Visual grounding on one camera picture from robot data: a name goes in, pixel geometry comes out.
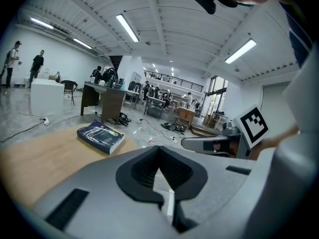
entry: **fluorescent light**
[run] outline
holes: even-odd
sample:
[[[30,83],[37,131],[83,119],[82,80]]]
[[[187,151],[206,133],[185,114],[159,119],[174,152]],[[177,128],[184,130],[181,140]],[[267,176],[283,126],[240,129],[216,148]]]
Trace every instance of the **fluorescent light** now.
[[[117,15],[116,18],[119,20],[119,22],[122,24],[122,26],[125,28],[125,30],[127,31],[127,33],[130,35],[130,37],[133,39],[134,42],[139,42],[139,39],[137,38],[137,36],[135,35],[135,33],[133,32],[131,26],[128,24],[128,22],[126,21],[126,19],[124,18],[124,16],[122,14]]]
[[[233,55],[225,60],[227,64],[234,62],[237,58],[244,55],[251,48],[255,47],[257,43],[253,39],[249,39],[243,46],[241,46]]]
[[[76,38],[74,38],[73,41],[75,41],[75,42],[77,42],[77,43],[83,45],[84,47],[87,47],[88,49],[92,49],[91,46],[85,44],[84,42],[81,42],[80,40],[78,40],[78,39],[76,39]]]
[[[45,23],[45,22],[43,22],[43,21],[41,21],[41,20],[38,20],[38,19],[36,19],[36,18],[31,18],[31,20],[32,20],[33,22],[37,23],[37,24],[40,24],[40,25],[45,26],[45,27],[47,27],[47,28],[53,29],[53,26],[51,26],[51,25],[49,25],[49,24],[47,24],[47,23]]]

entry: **chair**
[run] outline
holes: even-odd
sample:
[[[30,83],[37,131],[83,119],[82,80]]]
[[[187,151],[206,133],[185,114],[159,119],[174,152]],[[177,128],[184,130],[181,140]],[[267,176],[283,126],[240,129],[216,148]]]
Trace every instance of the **chair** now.
[[[78,84],[76,82],[72,82],[72,81],[62,81],[61,84],[64,84],[64,93],[72,95],[71,102],[73,101],[73,105],[74,105],[73,92],[78,87]]]

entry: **concrete floor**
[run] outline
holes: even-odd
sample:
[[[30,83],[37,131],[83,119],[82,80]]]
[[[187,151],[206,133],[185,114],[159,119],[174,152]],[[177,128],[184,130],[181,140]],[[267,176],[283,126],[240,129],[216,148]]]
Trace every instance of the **concrete floor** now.
[[[49,119],[49,124],[58,124],[55,125],[39,125],[33,129],[28,130],[27,132],[22,132],[12,139],[5,141],[5,143],[0,143],[0,148],[6,148],[11,144],[18,142],[26,141],[34,137],[56,132],[63,130],[78,124],[91,123],[94,119],[99,119],[95,114],[93,107],[85,108],[84,116],[80,115],[81,108],[81,96],[82,92],[74,93],[75,105],[71,103],[71,98],[66,94],[64,96],[64,109],[61,114],[51,114],[46,115]],[[151,145],[169,145],[177,148],[182,148],[180,145],[181,138],[179,138],[177,133],[168,131],[160,126],[161,123],[166,121],[157,120],[156,118],[150,117],[148,115],[143,115],[140,111],[129,110],[128,107],[122,107],[122,112],[127,114],[129,118],[133,119],[136,122],[140,122],[140,119],[146,119],[151,126],[156,129],[161,130],[165,136],[170,138],[171,136],[176,137],[177,142],[173,142],[170,139],[166,139],[161,132],[152,129],[146,121],[143,121],[142,124],[137,124],[131,122],[130,126],[125,127],[122,125],[115,125],[111,120],[106,122],[106,125],[110,125],[113,128],[127,134],[131,137],[137,144],[138,148],[145,148]],[[19,131],[28,129],[38,123],[40,123],[40,117],[31,116],[30,114],[30,90],[27,89],[13,89],[11,93],[7,95],[1,95],[0,97],[0,132],[1,137],[0,141],[6,139],[18,133]],[[194,137],[194,135],[187,131],[185,132],[186,137]]]

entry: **blue book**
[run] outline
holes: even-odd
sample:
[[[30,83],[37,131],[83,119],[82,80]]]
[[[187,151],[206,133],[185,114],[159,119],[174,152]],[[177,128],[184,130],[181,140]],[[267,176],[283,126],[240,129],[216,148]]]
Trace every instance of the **blue book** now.
[[[77,130],[77,135],[88,144],[109,155],[112,155],[125,137],[125,134],[119,133],[97,120],[94,120],[89,126]]]

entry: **ceiling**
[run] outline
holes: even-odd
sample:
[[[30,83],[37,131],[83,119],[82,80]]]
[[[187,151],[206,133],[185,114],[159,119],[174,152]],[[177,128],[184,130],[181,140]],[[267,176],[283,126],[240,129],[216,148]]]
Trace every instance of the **ceiling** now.
[[[138,43],[117,21],[121,13]],[[274,0],[254,7],[217,4],[214,15],[194,0],[27,0],[18,12],[19,24],[41,28],[31,16],[55,26],[67,41],[76,37],[87,43],[103,59],[136,55],[145,63],[209,72],[237,85],[298,68],[285,13]],[[228,53],[249,38],[257,45],[226,64]]]

